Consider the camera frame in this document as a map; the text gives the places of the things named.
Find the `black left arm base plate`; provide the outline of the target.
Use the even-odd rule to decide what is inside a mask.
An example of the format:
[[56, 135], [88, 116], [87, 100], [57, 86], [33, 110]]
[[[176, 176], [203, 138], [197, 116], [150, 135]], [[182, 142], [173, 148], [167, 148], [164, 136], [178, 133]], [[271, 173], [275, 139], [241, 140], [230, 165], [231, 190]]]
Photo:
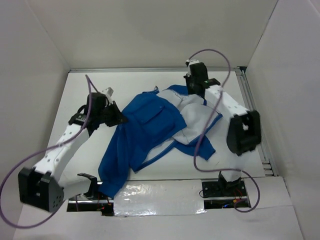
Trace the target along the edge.
[[88, 187], [88, 191], [85, 193], [80, 193], [75, 196], [69, 198], [69, 200], [109, 200], [113, 201], [114, 198], [110, 197], [101, 191], [99, 191], [99, 187], [101, 186], [102, 182], [98, 181], [96, 183], [91, 183]]

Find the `blue jacket white lining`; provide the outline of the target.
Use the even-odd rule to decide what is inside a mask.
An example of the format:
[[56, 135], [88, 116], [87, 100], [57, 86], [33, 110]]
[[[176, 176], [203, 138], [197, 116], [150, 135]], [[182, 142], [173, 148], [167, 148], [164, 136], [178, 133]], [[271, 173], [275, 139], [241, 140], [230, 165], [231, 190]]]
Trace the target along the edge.
[[101, 159], [99, 192], [113, 198], [130, 171], [148, 167], [172, 149], [193, 156], [202, 132], [223, 117], [216, 112], [206, 125], [211, 113], [207, 102], [183, 85], [136, 95], [122, 111], [128, 122], [116, 127]]

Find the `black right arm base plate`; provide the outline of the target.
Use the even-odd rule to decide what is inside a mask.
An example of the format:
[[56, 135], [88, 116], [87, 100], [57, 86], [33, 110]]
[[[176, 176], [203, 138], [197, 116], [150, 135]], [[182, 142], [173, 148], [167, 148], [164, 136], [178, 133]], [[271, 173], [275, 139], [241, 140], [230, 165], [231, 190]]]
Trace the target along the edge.
[[204, 198], [246, 197], [247, 190], [243, 180], [226, 182], [218, 179], [203, 181], [200, 194]]

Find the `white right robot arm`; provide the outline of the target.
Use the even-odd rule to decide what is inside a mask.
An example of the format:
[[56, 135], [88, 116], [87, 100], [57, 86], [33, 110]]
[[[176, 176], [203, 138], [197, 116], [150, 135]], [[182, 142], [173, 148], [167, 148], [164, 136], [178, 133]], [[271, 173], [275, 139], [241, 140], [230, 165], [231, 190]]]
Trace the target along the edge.
[[262, 141], [260, 114], [249, 110], [224, 90], [224, 83], [209, 78], [206, 65], [198, 60], [187, 60], [184, 76], [189, 94], [196, 94], [213, 107], [213, 113], [222, 114], [227, 123], [226, 146], [228, 167], [216, 169], [218, 190], [230, 196], [239, 187], [251, 152]]

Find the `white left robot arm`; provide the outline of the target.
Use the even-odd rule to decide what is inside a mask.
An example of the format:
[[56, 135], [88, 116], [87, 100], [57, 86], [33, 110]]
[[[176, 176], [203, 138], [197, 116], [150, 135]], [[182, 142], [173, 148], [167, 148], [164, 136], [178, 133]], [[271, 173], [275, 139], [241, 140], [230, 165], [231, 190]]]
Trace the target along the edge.
[[113, 89], [87, 96], [87, 103], [68, 121], [57, 147], [49, 150], [32, 168], [24, 167], [18, 173], [20, 201], [26, 205], [56, 212], [65, 200], [83, 195], [92, 200], [99, 193], [97, 177], [78, 173], [76, 180], [61, 180], [62, 173], [78, 149], [100, 125], [113, 127], [128, 122], [112, 100]]

